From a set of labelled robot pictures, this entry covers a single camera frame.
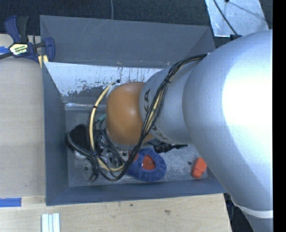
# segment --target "orange block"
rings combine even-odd
[[[205,163],[203,158],[201,157],[197,158],[192,166],[192,172],[191,172],[192,177],[201,178],[206,168],[207,168],[207,164]]]

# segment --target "wooden table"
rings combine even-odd
[[[45,196],[23,197],[21,207],[0,208],[0,232],[39,232],[43,213],[60,213],[62,232],[232,231],[224,197],[215,194],[61,206],[46,206]]]

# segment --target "gray box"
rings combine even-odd
[[[160,70],[214,50],[209,27],[41,16],[41,36],[52,37],[56,43],[54,62],[43,66],[47,205],[225,192],[209,170],[200,180],[191,177],[188,162],[199,156],[194,146],[162,155],[167,174],[161,181],[146,183],[124,176],[109,182],[100,176],[90,183],[85,170],[88,162],[75,158],[65,142],[68,131],[87,123],[91,106],[101,92],[101,86],[92,82],[82,88],[77,83],[80,78],[73,79],[73,75],[89,75],[102,69],[105,79],[107,68]],[[118,77],[109,76],[112,80]],[[129,80],[133,81],[130,71]],[[72,88],[65,91],[67,81]],[[105,101],[101,104],[99,116],[105,111]]]

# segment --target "black carpet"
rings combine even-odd
[[[273,0],[259,0],[270,29],[273,28]],[[204,0],[113,0],[114,19],[209,26]],[[39,15],[111,18],[110,0],[0,0],[0,33],[4,20],[12,15],[28,15],[28,35],[40,35]],[[219,47],[228,38],[215,38]],[[233,232],[251,232],[238,208],[227,200]]]

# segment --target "black cable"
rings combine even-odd
[[[114,15],[113,0],[110,1],[111,1],[111,20],[113,20],[113,15]]]
[[[218,6],[218,3],[216,2],[216,0],[213,0],[217,9],[219,10],[219,12],[221,13],[222,17],[224,18],[225,22],[228,24],[228,26],[231,28],[231,30],[233,31],[233,33],[235,35],[238,35],[238,33],[234,30],[234,28],[232,27],[232,25],[230,24],[230,22],[227,20],[227,18],[225,17],[224,13],[222,13],[220,7]]]
[[[157,119],[157,117],[159,115],[161,106],[158,108],[158,112],[157,113],[153,113],[154,118],[152,119],[151,124],[149,124],[149,125],[147,124],[147,123],[150,123],[150,118],[152,116],[151,114],[152,114],[152,112],[154,112],[152,109],[153,109],[155,103],[157,102],[157,99],[159,98],[160,95],[162,95],[162,97],[164,97],[166,87],[169,84],[169,82],[167,82],[166,80],[171,80],[172,77],[177,73],[177,71],[182,66],[184,66],[185,64],[187,64],[189,62],[192,62],[192,61],[201,60],[205,56],[206,56],[206,54],[195,56],[195,57],[191,57],[191,58],[187,58],[185,60],[182,60],[182,61],[174,64],[173,67],[170,68],[170,71],[169,71],[167,77],[162,82],[162,84],[159,86],[159,88],[158,88],[158,90],[157,90],[157,92],[156,92],[156,94],[155,94],[155,96],[153,98],[153,101],[151,103],[151,106],[150,106],[150,108],[149,108],[149,110],[147,112],[146,118],[145,118],[144,123],[143,123],[143,127],[142,127],[142,130],[141,130],[139,141],[138,141],[137,145],[131,151],[130,157],[126,161],[126,163],[125,163],[125,165],[124,165],[124,167],[122,169],[122,172],[118,176],[115,176],[113,179],[111,179],[111,178],[109,178],[107,176],[105,176],[105,178],[109,179],[110,181],[117,181],[117,180],[119,180],[121,177],[123,177],[125,175],[125,173],[129,169],[130,165],[133,163],[137,153],[141,149],[141,146],[143,144],[143,141],[144,141],[145,137],[149,134],[151,128],[153,127],[153,125],[154,125],[154,123],[155,123],[155,121],[156,121],[156,119]]]

